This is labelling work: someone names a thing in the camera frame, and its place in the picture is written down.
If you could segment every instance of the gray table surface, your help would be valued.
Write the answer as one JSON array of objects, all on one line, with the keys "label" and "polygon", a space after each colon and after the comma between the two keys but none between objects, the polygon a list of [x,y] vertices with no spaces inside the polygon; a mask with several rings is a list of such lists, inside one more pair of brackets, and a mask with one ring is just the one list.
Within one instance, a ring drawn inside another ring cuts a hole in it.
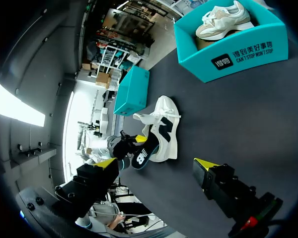
[{"label": "gray table surface", "polygon": [[[269,191],[284,204],[284,219],[298,201],[298,49],[289,42],[289,60],[203,83],[178,64],[176,50],[150,70],[147,108],[171,97],[182,115],[178,159],[148,162],[122,172],[122,183],[159,218],[189,238],[227,237],[234,224],[208,201],[192,176],[193,158],[228,163],[257,195]],[[124,131],[143,125],[126,117]]]}]

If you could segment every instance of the hand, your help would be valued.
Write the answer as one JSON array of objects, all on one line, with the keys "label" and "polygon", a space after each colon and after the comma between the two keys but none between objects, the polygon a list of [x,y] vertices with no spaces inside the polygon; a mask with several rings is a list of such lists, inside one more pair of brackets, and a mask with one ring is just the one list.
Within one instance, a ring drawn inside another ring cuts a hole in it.
[{"label": "hand", "polygon": [[118,216],[116,217],[115,221],[116,221],[117,223],[120,223],[120,222],[122,222],[125,218],[126,218],[126,216],[118,215]]}]

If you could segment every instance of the black logo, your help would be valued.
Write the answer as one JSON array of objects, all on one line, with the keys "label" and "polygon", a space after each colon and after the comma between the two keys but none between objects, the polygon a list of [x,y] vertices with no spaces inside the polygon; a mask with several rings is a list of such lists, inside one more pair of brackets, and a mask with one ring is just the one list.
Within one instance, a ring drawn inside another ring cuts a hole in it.
[{"label": "black logo", "polygon": [[230,67],[233,65],[233,61],[230,59],[228,54],[221,55],[211,60],[218,70]]},{"label": "black logo", "polygon": [[159,133],[160,135],[162,135],[164,137],[164,139],[166,139],[166,141],[170,142],[171,137],[169,135],[168,132],[172,132],[172,127],[173,127],[173,123],[170,122],[167,118],[163,117],[161,119],[161,121],[165,124],[165,125],[161,125],[159,127]]}]

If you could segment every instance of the teal box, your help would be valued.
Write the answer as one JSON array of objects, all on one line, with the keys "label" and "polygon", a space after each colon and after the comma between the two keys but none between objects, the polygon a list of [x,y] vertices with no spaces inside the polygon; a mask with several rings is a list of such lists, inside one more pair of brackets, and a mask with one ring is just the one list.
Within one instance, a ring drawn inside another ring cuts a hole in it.
[{"label": "teal box", "polygon": [[210,0],[174,24],[179,64],[205,83],[248,68],[288,59],[284,23],[252,0],[239,2],[251,18],[257,20],[258,25],[226,36],[199,51],[195,31],[203,23],[202,16],[214,6],[233,5],[233,0]]},{"label": "teal box", "polygon": [[114,113],[130,116],[146,107],[149,71],[133,66],[120,83]]}]

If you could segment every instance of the sneaker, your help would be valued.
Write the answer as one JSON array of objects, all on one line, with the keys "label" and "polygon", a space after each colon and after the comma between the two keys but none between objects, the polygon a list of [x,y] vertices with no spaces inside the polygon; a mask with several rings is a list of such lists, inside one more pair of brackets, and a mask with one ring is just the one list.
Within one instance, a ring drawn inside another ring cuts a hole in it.
[{"label": "sneaker", "polygon": [[148,159],[153,162],[177,159],[176,129],[180,118],[176,105],[167,96],[161,96],[158,99],[155,110],[150,115],[134,114],[134,119],[145,124],[143,134],[147,137],[147,141],[144,143],[146,148],[139,152],[139,157],[136,157],[136,154],[134,156],[135,164],[136,162],[142,164]]},{"label": "sneaker", "polygon": [[216,41],[225,37],[230,30],[243,31],[254,27],[248,11],[238,1],[233,6],[215,6],[202,17],[203,25],[195,34],[200,39]]}]

